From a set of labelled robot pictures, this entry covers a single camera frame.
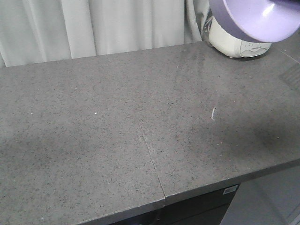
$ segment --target curtain fold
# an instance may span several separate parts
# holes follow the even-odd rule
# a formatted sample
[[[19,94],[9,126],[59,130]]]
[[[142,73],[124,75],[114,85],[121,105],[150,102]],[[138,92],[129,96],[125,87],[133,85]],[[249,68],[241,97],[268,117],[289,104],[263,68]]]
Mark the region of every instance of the curtain fold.
[[[95,56],[88,0],[61,0],[72,59]]]
[[[185,0],[0,0],[0,67],[180,45],[187,32],[199,41],[193,0],[186,7],[187,15]]]

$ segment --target white speck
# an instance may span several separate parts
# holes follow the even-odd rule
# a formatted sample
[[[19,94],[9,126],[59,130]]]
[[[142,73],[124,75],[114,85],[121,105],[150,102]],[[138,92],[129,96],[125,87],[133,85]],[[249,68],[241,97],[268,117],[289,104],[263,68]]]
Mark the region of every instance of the white speck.
[[[211,113],[211,119],[212,119],[212,120],[215,120],[215,119],[214,119],[215,109],[216,109],[216,108],[214,107],[213,110],[212,110],[212,113]]]

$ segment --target purple lid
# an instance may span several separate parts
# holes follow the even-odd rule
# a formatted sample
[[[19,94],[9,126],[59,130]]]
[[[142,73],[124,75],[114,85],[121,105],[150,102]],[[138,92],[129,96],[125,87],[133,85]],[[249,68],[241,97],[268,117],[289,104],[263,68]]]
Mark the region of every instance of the purple lid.
[[[300,27],[299,0],[210,0],[217,22],[250,42],[278,42]]]

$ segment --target white appliance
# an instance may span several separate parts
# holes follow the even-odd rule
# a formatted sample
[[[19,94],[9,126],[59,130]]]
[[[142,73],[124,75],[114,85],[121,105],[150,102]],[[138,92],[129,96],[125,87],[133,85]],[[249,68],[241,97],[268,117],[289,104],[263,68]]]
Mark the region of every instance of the white appliance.
[[[230,58],[254,57],[264,54],[271,43],[255,43],[238,39],[227,33],[213,17],[209,30],[209,42]]]

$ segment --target speckled stone surface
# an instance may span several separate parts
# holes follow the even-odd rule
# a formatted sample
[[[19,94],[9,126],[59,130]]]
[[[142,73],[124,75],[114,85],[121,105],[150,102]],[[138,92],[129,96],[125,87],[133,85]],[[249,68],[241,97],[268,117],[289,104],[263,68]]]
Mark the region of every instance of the speckled stone surface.
[[[295,32],[288,39],[274,43],[273,45],[287,56],[290,56],[300,62],[300,30]]]
[[[300,159],[300,92],[280,79],[300,64],[275,48],[233,60],[205,45],[152,61],[172,68],[149,75],[141,113],[166,204]]]
[[[124,57],[119,72],[106,57],[0,71],[1,225],[126,211],[99,223],[107,224],[163,206]]]
[[[298,67],[196,43],[1,69],[0,224],[108,224],[298,164]]]

